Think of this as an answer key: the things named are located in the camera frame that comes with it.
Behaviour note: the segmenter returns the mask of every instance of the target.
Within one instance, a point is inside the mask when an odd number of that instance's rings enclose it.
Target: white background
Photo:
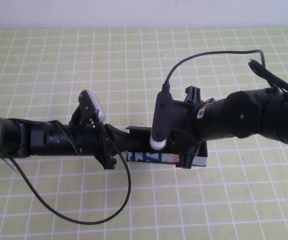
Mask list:
[[[288,0],[0,0],[0,28],[288,26]]]

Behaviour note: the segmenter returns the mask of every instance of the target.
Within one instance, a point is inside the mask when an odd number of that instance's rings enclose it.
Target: green grid mat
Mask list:
[[[67,123],[91,89],[123,130],[150,126],[157,93],[181,59],[206,51],[262,49],[267,68],[288,82],[288,28],[0,30],[0,115]],[[177,100],[201,87],[204,100],[268,84],[249,69],[257,54],[204,56],[174,72]],[[288,146],[260,136],[208,143],[207,167],[128,163],[132,191],[115,219],[97,226],[48,212],[18,172],[0,160],[0,239],[288,239]],[[123,203],[119,161],[104,171],[92,157],[18,160],[37,191],[62,213],[101,220]]]

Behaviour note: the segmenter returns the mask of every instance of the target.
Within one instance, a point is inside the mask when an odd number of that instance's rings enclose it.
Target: black clamp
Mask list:
[[[90,92],[83,90],[78,96],[79,105],[74,111],[69,122],[72,128],[85,128],[86,125],[92,125],[93,128],[98,129],[98,143],[99,146],[94,151],[94,157],[100,162],[105,170],[114,169],[117,160],[113,157],[116,153],[109,145],[108,139],[103,131],[105,131],[104,124],[99,119],[99,109],[90,96]]]

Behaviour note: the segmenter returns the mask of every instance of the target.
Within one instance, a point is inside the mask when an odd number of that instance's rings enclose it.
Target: warning sticker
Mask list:
[[[207,107],[208,105],[209,105],[209,104],[205,104],[205,105],[203,105],[203,106],[198,110],[197,117],[196,117],[197,119],[203,118],[205,109],[206,109],[206,107]]]

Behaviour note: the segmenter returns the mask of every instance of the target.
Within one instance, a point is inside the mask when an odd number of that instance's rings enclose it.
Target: black cable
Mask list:
[[[207,51],[207,52],[202,52],[199,54],[195,54],[193,56],[189,56],[187,58],[184,58],[182,61],[178,62],[169,72],[169,74],[166,77],[165,83],[169,84],[170,83],[170,78],[171,75],[173,74],[173,72],[175,71],[175,69],[178,68],[178,66],[180,66],[181,64],[185,63],[188,60],[197,58],[197,57],[201,57],[201,56],[205,56],[205,55],[213,55],[213,54],[254,54],[254,53],[259,53],[260,54],[260,59],[262,62],[262,66],[264,68],[266,68],[265,65],[265,58],[264,58],[264,53],[262,50],[260,49],[255,49],[255,50],[250,50],[250,51]]]
[[[73,138],[71,138],[71,136],[68,134],[68,132],[65,130],[63,124],[60,121],[58,121],[58,120],[47,121],[47,123],[55,124],[56,126],[58,126],[61,129],[61,131],[63,132],[65,137],[67,137],[68,141],[70,142],[71,146],[73,147],[76,156],[79,156],[79,152],[77,150],[77,148],[78,148],[77,144],[73,140]]]
[[[126,173],[127,173],[127,179],[128,179],[128,190],[127,190],[127,195],[125,198],[124,203],[122,204],[122,206],[119,208],[119,210],[117,210],[117,212],[115,212],[113,215],[100,220],[100,221],[80,221],[80,220],[76,220],[73,218],[70,218],[68,216],[65,216],[61,213],[59,213],[58,211],[56,211],[54,208],[52,208],[50,205],[48,205],[43,198],[39,195],[39,193],[35,190],[35,188],[33,187],[33,185],[31,184],[30,180],[28,179],[28,177],[25,175],[25,173],[23,172],[22,168],[20,167],[20,165],[15,161],[15,159],[8,154],[6,151],[4,151],[2,148],[0,148],[0,153],[3,153],[5,157],[7,157],[13,164],[14,166],[17,168],[17,170],[19,171],[19,173],[21,174],[21,176],[23,177],[23,179],[25,180],[25,182],[27,183],[28,187],[32,190],[32,192],[35,194],[35,196],[37,197],[37,199],[48,209],[50,210],[52,213],[54,213],[55,215],[59,216],[60,218],[67,220],[71,223],[75,223],[75,224],[81,224],[81,225],[97,225],[97,224],[102,224],[105,223],[111,219],[113,219],[114,217],[116,217],[126,206],[126,204],[129,201],[130,198],[130,194],[131,194],[131,174],[130,174],[130,170],[128,167],[128,164],[125,160],[125,158],[123,157],[123,155],[121,154],[121,152],[119,151],[119,149],[117,148],[117,146],[115,145],[115,143],[111,140],[111,138],[109,137],[109,135],[105,132],[104,127],[102,125],[100,125],[100,130],[103,131],[103,134],[105,135],[105,137],[107,138],[108,142],[112,145],[112,147],[114,148],[114,150],[117,152],[117,154],[119,155],[119,157],[121,158],[125,169],[126,169]]]

